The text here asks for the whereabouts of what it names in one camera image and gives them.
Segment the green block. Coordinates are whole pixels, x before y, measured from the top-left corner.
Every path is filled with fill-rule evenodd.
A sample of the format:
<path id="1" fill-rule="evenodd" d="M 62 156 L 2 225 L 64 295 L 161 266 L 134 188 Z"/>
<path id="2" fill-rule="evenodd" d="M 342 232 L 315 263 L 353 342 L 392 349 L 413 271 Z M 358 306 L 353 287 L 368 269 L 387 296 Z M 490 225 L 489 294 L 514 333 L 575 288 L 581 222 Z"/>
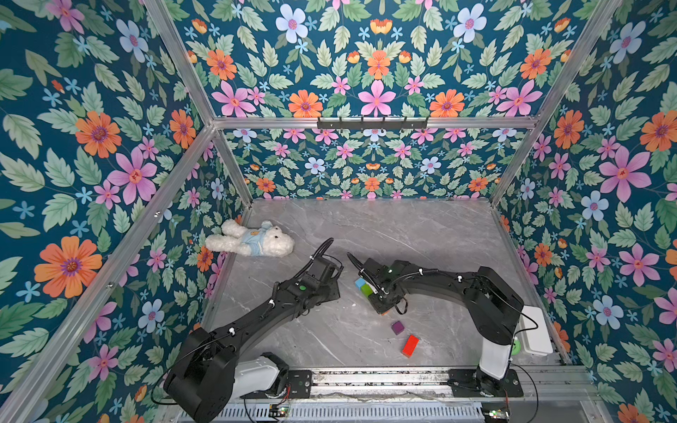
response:
<path id="1" fill-rule="evenodd" d="M 366 298 L 372 296 L 372 294 L 373 294 L 372 289 L 367 285 L 364 285 L 364 286 L 361 287 L 361 292 Z"/>

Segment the purple cube block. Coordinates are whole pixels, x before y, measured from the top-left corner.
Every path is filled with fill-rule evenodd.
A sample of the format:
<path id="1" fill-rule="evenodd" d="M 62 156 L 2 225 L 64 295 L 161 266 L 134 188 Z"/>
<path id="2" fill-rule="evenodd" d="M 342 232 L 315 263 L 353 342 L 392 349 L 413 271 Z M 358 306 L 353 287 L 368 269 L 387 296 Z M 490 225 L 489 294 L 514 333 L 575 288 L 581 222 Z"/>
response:
<path id="1" fill-rule="evenodd" d="M 395 335 L 400 335 L 403 331 L 405 331 L 405 326 L 402 324 L 402 322 L 396 321 L 391 325 L 391 330 Z"/>

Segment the red block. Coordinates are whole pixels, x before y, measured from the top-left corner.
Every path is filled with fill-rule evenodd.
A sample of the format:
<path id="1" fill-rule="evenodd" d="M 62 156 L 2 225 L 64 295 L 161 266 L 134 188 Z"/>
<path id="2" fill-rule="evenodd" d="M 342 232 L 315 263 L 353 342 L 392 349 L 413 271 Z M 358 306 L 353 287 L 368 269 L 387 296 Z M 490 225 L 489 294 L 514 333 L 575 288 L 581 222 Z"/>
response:
<path id="1" fill-rule="evenodd" d="M 420 339 L 414 335 L 410 335 L 405 342 L 405 345 L 402 349 L 402 354 L 407 358 L 412 358 L 417 346 L 420 343 Z"/>

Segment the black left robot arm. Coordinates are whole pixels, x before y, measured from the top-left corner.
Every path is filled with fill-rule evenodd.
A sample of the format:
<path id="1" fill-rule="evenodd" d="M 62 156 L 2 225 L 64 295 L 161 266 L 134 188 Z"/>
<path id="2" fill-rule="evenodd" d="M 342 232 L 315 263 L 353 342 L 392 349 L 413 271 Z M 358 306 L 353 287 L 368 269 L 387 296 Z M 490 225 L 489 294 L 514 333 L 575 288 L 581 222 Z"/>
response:
<path id="1" fill-rule="evenodd" d="M 288 379 L 285 361 L 271 352 L 250 361 L 241 357 L 278 327 L 340 299 L 342 271 L 340 261 L 317 254 L 292 278 L 275 283 L 270 298 L 246 315 L 213 331 L 192 331 L 167 370 L 165 393 L 196 422 L 213 421 L 233 399 L 280 394 Z"/>

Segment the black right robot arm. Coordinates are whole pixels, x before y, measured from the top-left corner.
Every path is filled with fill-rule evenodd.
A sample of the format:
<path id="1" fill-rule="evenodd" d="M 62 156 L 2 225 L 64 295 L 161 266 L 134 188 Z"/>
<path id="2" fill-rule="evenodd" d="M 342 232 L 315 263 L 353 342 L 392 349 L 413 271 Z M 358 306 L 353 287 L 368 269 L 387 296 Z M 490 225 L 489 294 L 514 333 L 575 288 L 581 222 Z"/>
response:
<path id="1" fill-rule="evenodd" d="M 425 295 L 462 305 L 482 337 L 481 356 L 469 376 L 449 373 L 456 393 L 497 397 L 506 393 L 511 352 L 525 306 L 522 298 L 492 268 L 476 271 L 443 271 L 396 260 L 390 266 L 369 258 L 347 258 L 359 277 L 374 289 L 368 301 L 380 315 L 407 301 L 409 294 Z"/>

